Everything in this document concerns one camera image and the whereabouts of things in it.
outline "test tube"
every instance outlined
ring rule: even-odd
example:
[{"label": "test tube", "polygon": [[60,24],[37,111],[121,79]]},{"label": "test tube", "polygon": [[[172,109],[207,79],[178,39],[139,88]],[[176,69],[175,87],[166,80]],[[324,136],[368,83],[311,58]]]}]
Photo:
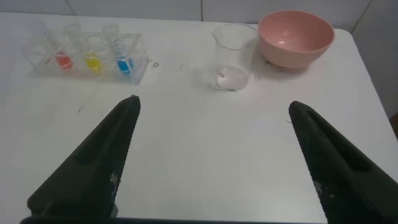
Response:
[{"label": "test tube", "polygon": [[70,42],[76,48],[77,52],[83,56],[87,67],[97,73],[102,71],[102,63],[97,58],[96,54],[91,50],[86,37],[83,35],[83,31],[79,23],[66,26],[63,29],[63,33],[69,37]]},{"label": "test tube", "polygon": [[71,58],[56,40],[53,32],[45,25],[44,21],[32,21],[28,25],[28,30],[41,38],[45,51],[52,52],[55,55],[55,60],[62,69],[68,70],[72,68],[73,62]]},{"label": "test tube", "polygon": [[111,49],[113,57],[116,59],[120,71],[123,75],[130,75],[130,70],[134,68],[134,64],[127,55],[126,48],[123,42],[123,36],[120,34],[119,26],[117,24],[110,24],[102,27],[102,33]]}]

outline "white tile wall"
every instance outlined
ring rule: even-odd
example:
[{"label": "white tile wall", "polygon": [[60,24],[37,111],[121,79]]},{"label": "white tile wall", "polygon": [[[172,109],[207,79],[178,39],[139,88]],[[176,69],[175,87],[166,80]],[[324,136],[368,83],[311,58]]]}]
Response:
[{"label": "white tile wall", "polygon": [[73,14],[65,0],[0,0],[0,12]]},{"label": "white tile wall", "polygon": [[78,16],[201,20],[200,0],[69,0]]},{"label": "white tile wall", "polygon": [[353,31],[384,110],[398,113],[398,1],[373,0]]},{"label": "white tile wall", "polygon": [[296,9],[352,31],[370,0],[203,0],[203,20],[257,23],[272,11]]}]

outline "handwritten mark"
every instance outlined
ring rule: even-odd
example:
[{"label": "handwritten mark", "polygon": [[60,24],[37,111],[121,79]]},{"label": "handwritten mark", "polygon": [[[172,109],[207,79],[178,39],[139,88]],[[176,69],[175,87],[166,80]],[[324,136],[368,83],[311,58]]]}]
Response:
[{"label": "handwritten mark", "polygon": [[44,62],[44,65],[47,65],[50,62],[51,58]]},{"label": "handwritten mark", "polygon": [[277,70],[276,70],[276,72],[283,72],[284,71],[284,68],[283,67],[280,67],[280,66],[277,66],[277,65],[273,65],[272,63],[270,63],[269,61],[265,61],[265,63],[266,63],[266,65],[270,65],[271,67],[275,67]]},{"label": "handwritten mark", "polygon": [[219,84],[215,84],[214,85],[214,88],[216,89],[216,90],[221,90],[221,91],[232,91],[232,92],[234,92],[234,93],[238,93],[236,90],[234,90],[234,89],[222,89],[222,87],[221,86],[219,86]]},{"label": "handwritten mark", "polygon": [[80,113],[80,111],[84,108],[84,106],[81,106],[79,111],[77,111],[77,113]]},{"label": "handwritten mark", "polygon": [[159,63],[157,63],[157,62],[155,62],[154,64],[153,64],[153,66],[151,66],[152,68],[157,68],[159,66]]}]

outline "yellow liquid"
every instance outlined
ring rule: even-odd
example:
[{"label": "yellow liquid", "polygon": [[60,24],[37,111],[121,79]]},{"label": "yellow liquid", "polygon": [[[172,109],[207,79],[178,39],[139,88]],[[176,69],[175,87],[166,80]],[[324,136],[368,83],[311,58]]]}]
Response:
[{"label": "yellow liquid", "polygon": [[102,63],[93,52],[85,55],[85,62],[94,72],[100,72],[102,70]]}]

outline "test tube with red liquid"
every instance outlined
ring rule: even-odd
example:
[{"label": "test tube with red liquid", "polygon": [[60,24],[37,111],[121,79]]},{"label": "test tube with red liquid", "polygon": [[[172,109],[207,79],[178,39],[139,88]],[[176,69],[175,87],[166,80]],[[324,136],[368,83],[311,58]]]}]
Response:
[{"label": "test tube with red liquid", "polygon": [[28,29],[31,33],[42,39],[44,49],[54,54],[55,60],[63,70],[72,68],[73,62],[70,56],[62,49],[62,46],[54,37],[53,32],[45,25],[44,21],[32,21]]}]

